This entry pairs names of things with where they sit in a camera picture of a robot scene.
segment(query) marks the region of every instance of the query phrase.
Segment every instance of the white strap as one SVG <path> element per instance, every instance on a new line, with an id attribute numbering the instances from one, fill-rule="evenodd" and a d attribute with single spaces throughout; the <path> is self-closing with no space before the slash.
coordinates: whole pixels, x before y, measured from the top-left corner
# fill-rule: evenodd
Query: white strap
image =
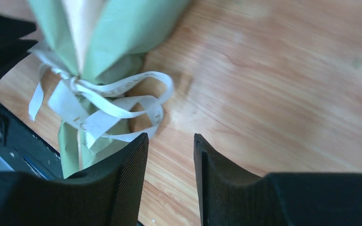
<path id="1" fill-rule="evenodd" d="M 68 124 L 86 131 L 86 145 L 88 148 L 91 148 L 99 137 L 131 142 L 143 132 L 148 133 L 149 138 L 154 136 L 164 116 L 161 104 L 170 98 L 174 89 L 170 76 L 160 72 L 145 72 L 112 84 L 99 86 L 77 77 L 69 76 L 67 69 L 44 42 L 38 43 L 30 49 L 30 52 L 35 53 L 43 62 L 43 65 L 40 67 L 40 78 L 49 67 L 52 67 L 53 72 L 61 75 L 62 80 L 53 91 L 48 105 Z M 105 98 L 122 96 L 125 92 L 148 77 L 156 78 L 167 86 L 167 90 L 159 98 L 153 96 L 123 97 L 112 102 Z M 32 120 L 35 119 L 38 109 L 42 104 L 43 95 L 42 86 L 41 83 L 39 83 L 29 105 L 29 114 Z M 100 110 L 89 115 L 81 106 L 76 95 L 84 96 Z M 137 103 L 139 103 L 144 110 L 130 112 Z M 129 134 L 106 134 L 106 132 L 121 119 L 134 118 L 144 113 L 148 115 L 152 127 Z"/>

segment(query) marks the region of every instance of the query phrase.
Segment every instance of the white ribbon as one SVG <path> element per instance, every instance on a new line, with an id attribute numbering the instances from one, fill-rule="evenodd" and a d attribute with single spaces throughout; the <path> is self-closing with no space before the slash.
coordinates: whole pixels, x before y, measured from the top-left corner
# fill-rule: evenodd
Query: white ribbon
<path id="1" fill-rule="evenodd" d="M 86 145 L 88 148 L 91 148 L 99 137 L 131 142 L 141 133 L 147 133 L 149 138 L 153 137 L 156 133 L 164 116 L 162 104 L 170 98 L 174 89 L 173 80 L 167 74 L 145 72 L 108 85 L 99 86 L 79 79 L 78 77 L 70 76 L 66 67 L 60 62 L 55 53 L 49 49 L 45 42 L 39 42 L 29 51 L 34 53 L 43 62 L 39 69 L 40 80 L 50 68 L 62 77 L 62 80 L 53 91 L 48 105 L 62 120 L 74 128 L 82 129 L 86 132 Z M 118 98 L 115 101 L 106 99 L 106 97 L 122 96 L 125 92 L 148 77 L 155 78 L 167 86 L 166 91 L 159 98 L 154 96 L 138 96 Z M 89 115 L 81 106 L 76 95 L 84 96 L 100 110 Z M 31 120 L 35 119 L 42 105 L 43 98 L 44 92 L 41 82 L 39 82 L 29 104 L 28 113 Z M 130 112 L 137 103 L 139 103 L 144 110 Z M 129 134 L 108 135 L 106 133 L 121 119 L 135 118 L 145 113 L 148 115 L 152 127 Z"/>

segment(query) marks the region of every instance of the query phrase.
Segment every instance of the wooden surface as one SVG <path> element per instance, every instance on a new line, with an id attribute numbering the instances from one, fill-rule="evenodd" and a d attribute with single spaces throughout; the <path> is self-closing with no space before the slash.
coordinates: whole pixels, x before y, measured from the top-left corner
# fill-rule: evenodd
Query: wooden surface
<path id="1" fill-rule="evenodd" d="M 4 11 L 32 18 L 23 6 Z M 37 67 L 30 56 L 10 71 L 0 101 L 57 148 L 59 118 L 46 105 L 28 120 Z M 149 144 L 145 225 L 200 224 L 194 133 L 260 176 L 362 172 L 362 1 L 197 0 L 143 70 L 176 85 Z M 57 78 L 48 80 L 51 93 Z M 157 86 L 147 81 L 132 93 Z"/>

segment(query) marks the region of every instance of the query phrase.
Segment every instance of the green fabric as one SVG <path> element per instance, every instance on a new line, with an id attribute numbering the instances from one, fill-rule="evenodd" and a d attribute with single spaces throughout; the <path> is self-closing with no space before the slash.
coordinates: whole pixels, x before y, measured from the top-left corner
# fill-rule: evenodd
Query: green fabric
<path id="1" fill-rule="evenodd" d="M 51 49 L 76 75 L 78 71 L 74 45 L 66 14 L 60 0 L 28 0 L 37 22 Z M 81 78 L 94 84 L 109 84 L 137 74 L 146 52 L 163 42 L 190 0 L 109 0 L 92 35 Z M 91 114 L 97 109 L 80 98 Z M 128 121 L 122 120 L 108 134 L 129 133 Z M 77 130 L 62 123 L 59 149 L 63 175 L 79 170 Z M 85 133 L 80 131 L 84 167 L 99 162 L 127 145 L 126 142 L 99 138 L 94 145 L 96 155 L 85 146 Z"/>

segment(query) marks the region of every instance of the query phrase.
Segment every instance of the wood grain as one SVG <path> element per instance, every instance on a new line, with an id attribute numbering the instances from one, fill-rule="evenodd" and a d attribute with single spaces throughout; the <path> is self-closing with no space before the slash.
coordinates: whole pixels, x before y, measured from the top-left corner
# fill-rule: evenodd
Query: wood grain
<path id="1" fill-rule="evenodd" d="M 37 67 L 30 56 L 10 71 L 0 101 L 57 148 L 59 118 L 47 106 L 27 116 Z M 149 144 L 144 225 L 200 224 L 194 133 L 260 176 L 362 172 L 362 1 L 197 0 L 143 70 L 176 85 Z"/>

